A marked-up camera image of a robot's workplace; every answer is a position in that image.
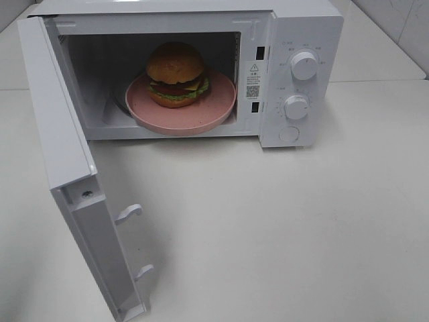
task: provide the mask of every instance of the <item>microwave door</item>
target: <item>microwave door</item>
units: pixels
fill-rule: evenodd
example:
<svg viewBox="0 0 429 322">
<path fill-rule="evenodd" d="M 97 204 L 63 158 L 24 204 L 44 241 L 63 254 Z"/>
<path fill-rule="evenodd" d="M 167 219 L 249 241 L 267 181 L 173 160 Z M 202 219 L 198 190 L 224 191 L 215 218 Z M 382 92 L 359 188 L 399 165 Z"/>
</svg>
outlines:
<svg viewBox="0 0 429 322">
<path fill-rule="evenodd" d="M 116 225 L 141 208 L 109 210 L 50 41 L 58 35 L 50 38 L 40 17 L 21 20 L 19 34 L 52 196 L 115 320 L 129 320 L 148 309 L 136 282 L 151 265 L 130 271 Z"/>
</svg>

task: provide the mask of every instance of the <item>plate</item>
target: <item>plate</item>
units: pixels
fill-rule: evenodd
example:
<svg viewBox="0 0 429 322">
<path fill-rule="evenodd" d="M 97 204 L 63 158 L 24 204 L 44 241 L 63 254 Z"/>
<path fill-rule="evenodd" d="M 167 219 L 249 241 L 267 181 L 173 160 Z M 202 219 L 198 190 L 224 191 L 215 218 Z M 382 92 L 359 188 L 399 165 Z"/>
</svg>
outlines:
<svg viewBox="0 0 429 322">
<path fill-rule="evenodd" d="M 169 109 L 147 93 L 148 75 L 137 77 L 128 87 L 125 101 L 136 122 L 166 136 L 195 136 L 220 125 L 231 113 L 236 97 L 234 84 L 224 74 L 210 69 L 210 87 L 191 105 Z"/>
</svg>

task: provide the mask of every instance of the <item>warning label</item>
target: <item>warning label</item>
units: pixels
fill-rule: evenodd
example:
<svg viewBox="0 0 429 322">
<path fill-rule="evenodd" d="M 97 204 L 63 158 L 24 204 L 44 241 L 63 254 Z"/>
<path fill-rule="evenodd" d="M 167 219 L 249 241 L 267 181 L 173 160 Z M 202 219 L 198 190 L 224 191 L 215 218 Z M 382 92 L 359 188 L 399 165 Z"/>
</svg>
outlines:
<svg viewBox="0 0 429 322">
<path fill-rule="evenodd" d="M 262 92 L 265 62 L 254 61 L 246 64 L 246 99 L 257 100 Z"/>
</svg>

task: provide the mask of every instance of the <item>control knob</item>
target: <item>control knob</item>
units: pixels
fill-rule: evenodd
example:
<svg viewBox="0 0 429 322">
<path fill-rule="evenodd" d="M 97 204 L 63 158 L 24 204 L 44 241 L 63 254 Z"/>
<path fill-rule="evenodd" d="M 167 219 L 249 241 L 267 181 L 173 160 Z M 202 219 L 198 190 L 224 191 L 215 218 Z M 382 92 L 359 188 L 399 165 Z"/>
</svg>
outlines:
<svg viewBox="0 0 429 322">
<path fill-rule="evenodd" d="M 288 119 L 301 119 L 307 115 L 310 103 L 304 95 L 293 95 L 288 97 L 284 104 L 284 113 Z"/>
<path fill-rule="evenodd" d="M 317 73 L 318 60 L 312 52 L 299 52 L 290 60 L 290 68 L 296 79 L 306 81 Z"/>
</svg>

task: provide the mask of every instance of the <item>white wall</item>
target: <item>white wall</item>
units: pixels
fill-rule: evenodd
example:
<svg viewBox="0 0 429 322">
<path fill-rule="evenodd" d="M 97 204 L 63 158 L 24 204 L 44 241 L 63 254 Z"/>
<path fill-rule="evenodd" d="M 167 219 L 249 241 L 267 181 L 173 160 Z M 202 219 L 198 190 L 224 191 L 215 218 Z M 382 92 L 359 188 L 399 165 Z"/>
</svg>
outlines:
<svg viewBox="0 0 429 322">
<path fill-rule="evenodd" d="M 7 27 L 34 0 L 0 0 L 0 32 Z"/>
<path fill-rule="evenodd" d="M 429 74 L 429 0 L 353 0 Z"/>
</svg>

